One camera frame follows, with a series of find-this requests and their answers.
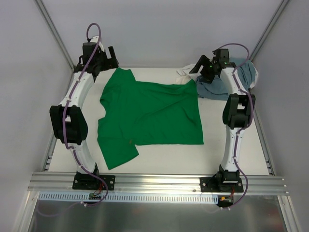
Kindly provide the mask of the green t-shirt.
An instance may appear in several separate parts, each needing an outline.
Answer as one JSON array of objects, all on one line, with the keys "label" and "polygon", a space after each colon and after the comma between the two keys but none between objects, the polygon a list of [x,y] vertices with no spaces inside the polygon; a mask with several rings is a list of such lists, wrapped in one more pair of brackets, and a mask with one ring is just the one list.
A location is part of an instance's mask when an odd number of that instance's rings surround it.
[{"label": "green t-shirt", "polygon": [[105,116],[98,120],[97,142],[109,170],[139,155],[142,145],[202,145],[197,87],[137,81],[117,68],[99,99]]}]

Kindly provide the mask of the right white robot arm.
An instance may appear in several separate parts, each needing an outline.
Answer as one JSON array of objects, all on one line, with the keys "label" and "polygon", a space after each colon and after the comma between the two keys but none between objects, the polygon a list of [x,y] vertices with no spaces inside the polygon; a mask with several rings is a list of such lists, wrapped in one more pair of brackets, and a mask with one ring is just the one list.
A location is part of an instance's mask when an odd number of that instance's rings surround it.
[{"label": "right white robot arm", "polygon": [[243,192],[239,169],[239,153],[244,131],[251,125],[255,96],[250,94],[237,73],[237,66],[229,59],[226,48],[218,48],[213,58],[202,55],[190,73],[199,73],[204,83],[211,84],[218,76],[228,92],[223,110],[223,123],[226,126],[225,152],[218,172],[211,178],[201,178],[202,191]]}]

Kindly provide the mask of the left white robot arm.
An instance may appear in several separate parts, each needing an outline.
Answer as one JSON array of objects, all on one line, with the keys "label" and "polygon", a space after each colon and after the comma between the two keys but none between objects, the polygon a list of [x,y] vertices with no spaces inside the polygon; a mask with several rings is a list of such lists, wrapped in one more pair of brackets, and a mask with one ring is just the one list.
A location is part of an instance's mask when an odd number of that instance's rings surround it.
[{"label": "left white robot arm", "polygon": [[50,107],[49,114],[55,138],[72,154],[77,165],[74,183],[96,189],[100,176],[86,143],[88,125],[82,107],[98,75],[117,68],[119,63],[114,48],[105,49],[99,35],[87,38],[82,51],[66,96],[58,105]]}]

